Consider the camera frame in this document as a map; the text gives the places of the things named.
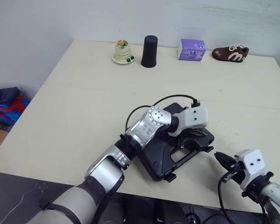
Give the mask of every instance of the tabletop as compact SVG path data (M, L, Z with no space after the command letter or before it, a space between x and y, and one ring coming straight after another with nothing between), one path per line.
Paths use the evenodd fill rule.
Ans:
M175 171L171 183L154 182L138 158L124 172L119 192L219 207L217 183L225 170L214 152L233 156L260 149L271 179L280 184L280 68L275 59L249 55L242 63L180 61L177 49L158 47L157 65L141 66L143 46L131 45L135 62L115 64L114 43L74 40L0 147L0 172L79 184L87 168L124 132L129 112L172 94L189 94L208 109L215 136ZM186 98L168 99L190 105ZM131 117L137 120L145 111ZM228 209L260 212L239 186L222 186Z

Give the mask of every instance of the shoe model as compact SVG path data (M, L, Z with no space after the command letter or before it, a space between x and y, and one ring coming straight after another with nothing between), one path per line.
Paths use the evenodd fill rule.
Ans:
M242 62L248 55L249 48L237 44L225 48L216 48L211 53L219 61Z

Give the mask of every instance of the small cake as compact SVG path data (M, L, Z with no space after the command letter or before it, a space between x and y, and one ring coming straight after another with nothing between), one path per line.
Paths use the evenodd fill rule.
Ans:
M119 40L115 44L115 54L112 60L118 64L129 64L135 60L135 55L132 53L127 41Z

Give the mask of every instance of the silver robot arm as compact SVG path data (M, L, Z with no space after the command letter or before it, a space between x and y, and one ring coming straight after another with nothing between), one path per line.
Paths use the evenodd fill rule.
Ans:
M157 107L150 107L142 118L120 136L87 170L85 180L65 191L53 203L43 203L28 224L89 224L99 203L114 194L124 180L123 171L131 160L164 129L178 135L183 129L206 126L206 107L198 106L183 111L182 119Z
M265 174L266 164L260 150L243 150L235 155L235 160L223 153L215 153L220 164L230 175L225 179L233 179L254 202L262 205L268 215L270 224L280 224L280 185L271 183L272 172Z

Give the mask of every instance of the cardboard box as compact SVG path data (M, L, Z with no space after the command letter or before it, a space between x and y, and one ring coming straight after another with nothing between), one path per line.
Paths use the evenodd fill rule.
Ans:
M204 41L181 39L178 46L178 59L201 61L206 51Z

